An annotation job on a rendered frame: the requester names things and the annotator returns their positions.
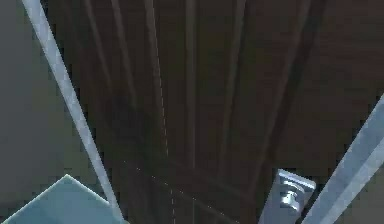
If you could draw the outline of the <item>dark brown room door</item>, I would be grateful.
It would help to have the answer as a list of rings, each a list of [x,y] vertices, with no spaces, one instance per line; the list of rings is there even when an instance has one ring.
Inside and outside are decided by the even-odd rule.
[[[129,224],[341,224],[384,167],[384,0],[41,0]]]

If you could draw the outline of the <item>pale teal cabinet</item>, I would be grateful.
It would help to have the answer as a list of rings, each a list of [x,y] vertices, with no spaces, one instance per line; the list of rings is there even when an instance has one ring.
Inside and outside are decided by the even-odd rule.
[[[1,224],[130,224],[107,200],[65,174]]]

